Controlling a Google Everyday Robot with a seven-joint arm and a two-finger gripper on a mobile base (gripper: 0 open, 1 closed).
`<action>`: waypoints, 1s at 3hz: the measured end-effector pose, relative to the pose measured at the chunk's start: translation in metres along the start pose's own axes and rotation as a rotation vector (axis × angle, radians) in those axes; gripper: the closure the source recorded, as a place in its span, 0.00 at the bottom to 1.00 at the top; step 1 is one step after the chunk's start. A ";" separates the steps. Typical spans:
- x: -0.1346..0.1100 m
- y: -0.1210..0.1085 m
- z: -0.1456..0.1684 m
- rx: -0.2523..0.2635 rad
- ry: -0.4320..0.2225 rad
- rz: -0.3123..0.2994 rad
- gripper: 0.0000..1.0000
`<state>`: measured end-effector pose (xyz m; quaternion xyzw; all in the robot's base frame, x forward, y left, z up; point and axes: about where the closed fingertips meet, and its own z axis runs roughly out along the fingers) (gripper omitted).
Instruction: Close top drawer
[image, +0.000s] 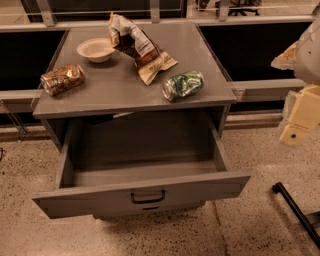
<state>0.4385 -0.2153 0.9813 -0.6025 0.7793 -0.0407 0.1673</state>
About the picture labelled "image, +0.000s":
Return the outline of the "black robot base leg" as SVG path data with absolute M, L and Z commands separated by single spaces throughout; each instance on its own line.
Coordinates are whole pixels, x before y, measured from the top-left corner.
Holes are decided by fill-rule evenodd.
M 280 193 L 282 195 L 287 205 L 308 233 L 311 240 L 320 250 L 320 234 L 317 232 L 317 228 L 320 227 L 320 211 L 305 215 L 281 182 L 274 184 L 272 186 L 272 191 L 275 194 Z

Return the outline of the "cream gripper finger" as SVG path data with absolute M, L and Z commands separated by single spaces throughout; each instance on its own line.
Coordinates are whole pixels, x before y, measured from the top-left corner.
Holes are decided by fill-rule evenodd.
M 283 53 L 275 57 L 271 62 L 271 66 L 279 70 L 293 70 L 297 44 L 298 42 L 294 42 Z

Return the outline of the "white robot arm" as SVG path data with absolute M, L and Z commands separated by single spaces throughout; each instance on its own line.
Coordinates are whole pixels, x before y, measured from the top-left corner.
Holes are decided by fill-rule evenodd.
M 280 135 L 280 142 L 301 145 L 320 124 L 320 17 L 271 62 L 280 70 L 293 70 L 306 86 L 294 95 L 295 102 Z

